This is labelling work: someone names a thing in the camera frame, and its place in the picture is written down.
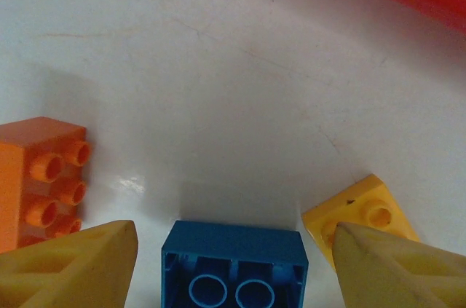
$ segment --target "blue block underside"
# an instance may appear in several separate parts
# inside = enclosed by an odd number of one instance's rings
[[[298,232],[177,221],[162,247],[162,308],[301,308],[307,268]],[[206,287],[220,292],[202,294],[202,281],[192,280],[210,274],[225,285],[213,281]],[[266,296],[249,296],[261,290]]]

